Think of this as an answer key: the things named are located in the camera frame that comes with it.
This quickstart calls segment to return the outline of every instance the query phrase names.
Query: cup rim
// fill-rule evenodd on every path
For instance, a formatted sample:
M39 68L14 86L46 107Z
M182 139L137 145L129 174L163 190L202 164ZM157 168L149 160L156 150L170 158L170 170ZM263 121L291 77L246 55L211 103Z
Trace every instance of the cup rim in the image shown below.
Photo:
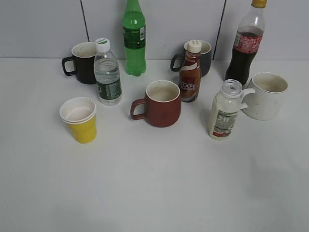
M175 98L169 100L169 101L157 101L157 100L153 99L152 97L150 97L149 94L148 94L148 88L149 88L152 84L157 83L157 82L168 82L168 83L172 83L172 85L174 85L174 86L178 89L178 94L177 94L177 96L176 96ZM167 103L167 102L172 102L172 101L176 100L176 99L180 96L180 89L179 89L178 85L176 85L176 84L175 84L174 82L172 82L172 81L168 81L168 80L158 80L158 81L153 81L153 82L151 82L151 83L147 86L147 88L146 88L146 95L147 95L148 98L150 98L151 100L153 100L153 101L155 101L155 102Z
M97 112L97 111L94 111L94 112L91 114L90 118L86 119L85 121L81 121L81 122L69 122L69 121L65 121L65 120L64 120L64 122L65 122L65 123L68 123L68 124L70 124L70 125L79 125L79 124L83 124L83 123L86 123L86 122L90 121L91 119L93 119L93 117L96 116L96 112Z
M209 42L205 41L205 40L199 40L199 41L201 41L201 43L205 43L205 44L207 44L207 45L209 46L209 51L204 52L204 53L201 53L201 55L204 55L204 54L209 53L209 52L211 51L211 49L212 49L211 44L210 44ZM186 51L187 51L186 45L188 45L188 43L189 43L189 41L185 42L184 45L183 45L183 47L184 47L184 49L185 49Z
M78 46L83 45L83 44L93 44L94 46L96 46L96 44L95 44L94 42L79 43L79 44L75 45L75 46L72 48L72 50L71 50L71 53L72 53L73 56L78 57L78 58L91 58L91 57L96 56L96 54L94 54L93 56L89 56L89 57L81 57L81 56L76 55L76 54L74 53L74 49L77 48Z
M254 78L255 78L257 75L265 74L265 73L278 76L282 81L284 81L284 82L286 83L286 88L285 88L285 90L284 90L284 91L281 91L281 92L272 92L272 91L268 91L268 90L265 90L265 89L260 88L260 87L254 82ZM272 94L284 93L284 92L286 92L286 91L288 90L288 88L289 88L288 82L287 82L283 77L281 77L280 75L278 75L278 74L276 74L276 73L274 73L274 72L258 72L258 73L256 73L256 74L253 75L253 77L251 78L251 80L252 80L252 83L254 84L255 87L257 87L259 90L261 90L261 91L263 91L263 92L266 92L266 93L272 93Z
M61 112L62 112L62 109L65 107L66 104L68 104L68 102L70 102L70 101L72 101L72 100L75 100L75 99L87 99L87 100L90 100L90 101L93 103L93 105L94 105L94 110L92 111L92 113L91 113L89 116L87 116L87 117L85 117L85 118L83 118L83 119L80 119L80 120L66 120L66 119L63 117L62 113L61 113ZM62 120L63 120L64 122L66 122L66 123L69 123L69 124L75 124L75 123L76 123L76 124L80 124L80 123L84 123L84 122L90 120L91 118L93 118L93 115L95 115L96 112L97 112L97 106L96 106L95 102L94 102L91 98L86 98L86 97L71 98L71 99L67 100L66 102L64 102L64 103L62 104L62 106L60 107L60 110L59 110L59 114L60 114L60 117L62 118Z

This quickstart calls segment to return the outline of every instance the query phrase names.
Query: bottle label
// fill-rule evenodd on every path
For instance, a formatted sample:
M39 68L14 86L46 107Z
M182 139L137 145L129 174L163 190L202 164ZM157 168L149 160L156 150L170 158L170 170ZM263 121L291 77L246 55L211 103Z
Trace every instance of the bottle label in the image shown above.
M180 97L182 101L191 101L197 98L201 77L199 60L193 64L184 64L180 70Z
M146 27L129 29L124 27L125 47L140 49L146 46Z
M242 52L242 53L256 53L257 50L259 49L261 40L262 40L262 35L257 36L250 33L250 35L244 34L244 33L239 33L237 31L236 38L234 41L234 47Z
M214 125L213 135L219 138L229 136L234 127L238 112L226 113L221 110L218 112L216 124Z
M110 84L103 84L97 82L97 85L100 97L105 100L113 100L121 95L120 78L117 81Z

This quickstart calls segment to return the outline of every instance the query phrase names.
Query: bottle cap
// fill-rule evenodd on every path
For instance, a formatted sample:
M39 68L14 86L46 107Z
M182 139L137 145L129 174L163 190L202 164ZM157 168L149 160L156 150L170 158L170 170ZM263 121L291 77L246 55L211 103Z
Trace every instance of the bottle cap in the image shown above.
M251 6L256 8L265 8L267 0L252 0Z
M190 40L188 42L187 51L192 53L199 53L202 49L202 43L200 40Z
M99 38L96 40L97 52L107 52L111 48L110 41L105 38Z

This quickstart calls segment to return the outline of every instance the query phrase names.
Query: stacked paper cup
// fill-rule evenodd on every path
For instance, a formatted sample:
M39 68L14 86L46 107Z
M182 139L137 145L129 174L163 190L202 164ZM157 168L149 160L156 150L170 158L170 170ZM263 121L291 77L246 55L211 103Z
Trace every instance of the stacked paper cup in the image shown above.
M66 101L59 111L62 120L72 130L74 138L82 144L89 143L96 138L96 112L97 107L94 101L85 97Z

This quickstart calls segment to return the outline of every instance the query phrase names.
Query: green soda bottle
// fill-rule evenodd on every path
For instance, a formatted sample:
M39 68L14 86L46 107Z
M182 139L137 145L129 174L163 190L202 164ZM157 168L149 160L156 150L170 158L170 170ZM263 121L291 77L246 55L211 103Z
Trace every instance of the green soda bottle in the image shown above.
M139 0L127 0L123 21L126 48L126 72L140 76L146 71L146 21Z

